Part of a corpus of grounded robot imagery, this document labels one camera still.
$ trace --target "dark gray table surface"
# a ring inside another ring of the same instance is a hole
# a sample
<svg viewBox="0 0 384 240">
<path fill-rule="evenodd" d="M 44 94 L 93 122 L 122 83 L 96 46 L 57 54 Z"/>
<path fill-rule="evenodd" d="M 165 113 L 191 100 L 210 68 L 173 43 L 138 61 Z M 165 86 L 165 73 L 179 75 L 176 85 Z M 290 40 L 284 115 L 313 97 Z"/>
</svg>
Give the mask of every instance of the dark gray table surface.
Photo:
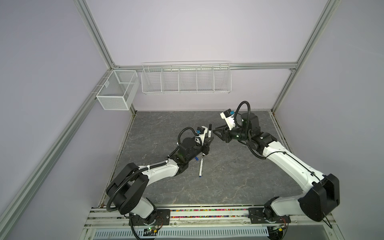
<svg viewBox="0 0 384 240">
<path fill-rule="evenodd" d="M 278 138 L 269 113 L 253 113 L 259 117 L 261 130 Z M 225 121 L 215 111 L 137 112 L 115 175 L 130 162 L 148 165 L 163 161 L 175 149 L 183 128 L 209 124 L 214 128 Z M 182 139 L 187 136 L 192 133 L 186 131 Z M 143 196 L 154 204 L 262 205 L 275 196 L 301 193 L 299 185 L 276 164 L 256 158 L 235 140 L 225 143 L 215 136 L 204 157 L 201 178 L 199 167 L 200 161 L 190 161 L 182 174 L 147 186 Z"/>
</svg>

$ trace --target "robotic arm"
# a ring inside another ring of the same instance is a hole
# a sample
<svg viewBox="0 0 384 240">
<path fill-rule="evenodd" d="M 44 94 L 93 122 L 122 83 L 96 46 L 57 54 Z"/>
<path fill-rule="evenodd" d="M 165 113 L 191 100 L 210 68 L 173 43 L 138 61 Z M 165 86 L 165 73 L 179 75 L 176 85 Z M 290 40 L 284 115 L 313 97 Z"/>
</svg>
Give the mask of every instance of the robotic arm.
<svg viewBox="0 0 384 240">
<path fill-rule="evenodd" d="M 191 130 L 195 136 L 186 137 L 181 142 L 181 135 L 187 130 Z M 163 178 L 181 174 L 188 168 L 189 161 L 201 152 L 207 155 L 209 145 L 214 139 L 211 137 L 211 131 L 211 124 L 209 128 L 198 127 L 196 131 L 186 127 L 178 135 L 176 149 L 165 161 L 147 166 L 127 164 L 106 189 L 109 196 L 107 210 L 118 210 L 122 215 L 133 213 L 140 216 L 140 220 L 145 224 L 153 224 L 157 209 L 150 200 L 142 197 L 145 188 Z"/>
<path fill-rule="evenodd" d="M 243 104 L 247 105 L 248 111 L 241 114 L 240 125 L 236 116 Z M 253 155 L 274 162 L 303 190 L 298 196 L 272 198 L 264 205 L 263 213 L 259 217 L 274 222 L 284 215 L 307 215 L 310 219 L 320 222 L 340 204 L 339 180 L 332 174 L 324 175 L 313 169 L 288 151 L 271 134 L 262 132 L 257 116 L 250 112 L 248 102 L 242 102 L 236 112 L 228 109 L 220 115 L 227 125 L 213 130 L 215 135 L 225 142 L 236 139 L 247 145 Z"/>
</svg>

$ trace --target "wire basket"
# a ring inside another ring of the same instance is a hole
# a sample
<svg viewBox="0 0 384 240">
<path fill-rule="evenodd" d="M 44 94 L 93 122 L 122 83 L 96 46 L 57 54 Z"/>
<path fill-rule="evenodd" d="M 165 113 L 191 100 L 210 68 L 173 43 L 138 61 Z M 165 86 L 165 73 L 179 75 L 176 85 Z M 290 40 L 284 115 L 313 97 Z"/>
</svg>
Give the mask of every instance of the wire basket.
<svg viewBox="0 0 384 240">
<path fill-rule="evenodd" d="M 134 70 L 113 70 L 96 95 L 105 110 L 129 110 L 140 81 Z"/>
<path fill-rule="evenodd" d="M 144 67 L 141 75 L 145 94 L 229 93 L 232 77 L 229 64 Z"/>
</svg>

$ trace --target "white mesh basket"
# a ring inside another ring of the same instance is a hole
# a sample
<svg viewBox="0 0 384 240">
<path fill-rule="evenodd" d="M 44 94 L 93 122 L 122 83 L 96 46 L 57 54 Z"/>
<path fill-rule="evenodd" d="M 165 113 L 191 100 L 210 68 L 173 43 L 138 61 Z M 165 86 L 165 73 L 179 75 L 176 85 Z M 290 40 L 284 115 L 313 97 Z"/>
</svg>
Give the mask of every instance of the white mesh basket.
<svg viewBox="0 0 384 240">
<path fill-rule="evenodd" d="M 129 110 L 139 85 L 136 71 L 113 70 L 96 97 L 106 110 Z"/>
<path fill-rule="evenodd" d="M 141 83 L 145 94 L 229 93 L 232 77 L 229 64 L 154 66 L 143 68 Z"/>
</svg>

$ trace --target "marker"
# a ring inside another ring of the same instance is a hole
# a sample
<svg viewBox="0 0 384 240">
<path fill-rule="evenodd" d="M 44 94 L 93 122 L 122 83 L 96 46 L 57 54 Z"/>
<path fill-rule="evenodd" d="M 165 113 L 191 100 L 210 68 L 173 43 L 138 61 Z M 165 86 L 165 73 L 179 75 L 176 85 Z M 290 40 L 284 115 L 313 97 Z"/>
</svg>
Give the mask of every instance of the marker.
<svg viewBox="0 0 384 240">
<path fill-rule="evenodd" d="M 203 171 L 203 157 L 201 157 L 201 161 L 200 161 L 200 171 L 199 171 L 199 177 L 201 177 L 201 172 Z"/>
<path fill-rule="evenodd" d="M 211 137 L 211 132 L 212 132 L 212 124 L 209 124 L 208 137 Z"/>
</svg>

